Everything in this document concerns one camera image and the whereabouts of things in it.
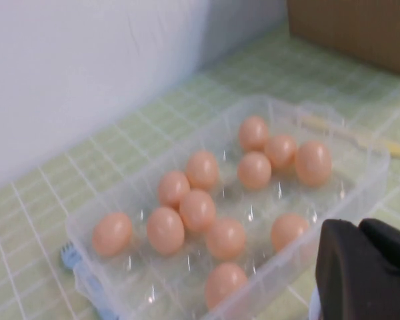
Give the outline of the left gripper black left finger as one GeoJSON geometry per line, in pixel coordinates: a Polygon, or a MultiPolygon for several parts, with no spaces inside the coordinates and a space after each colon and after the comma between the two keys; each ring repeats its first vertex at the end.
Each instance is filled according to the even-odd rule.
{"type": "Polygon", "coordinates": [[[323,222],[315,278],[324,319],[400,319],[400,271],[359,225],[323,222]]]}

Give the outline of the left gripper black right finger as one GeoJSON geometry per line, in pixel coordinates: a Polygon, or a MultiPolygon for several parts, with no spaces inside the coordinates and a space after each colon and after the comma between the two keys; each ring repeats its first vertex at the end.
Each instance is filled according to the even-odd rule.
{"type": "Polygon", "coordinates": [[[359,229],[380,254],[400,271],[400,230],[375,218],[363,219],[359,229]]]}

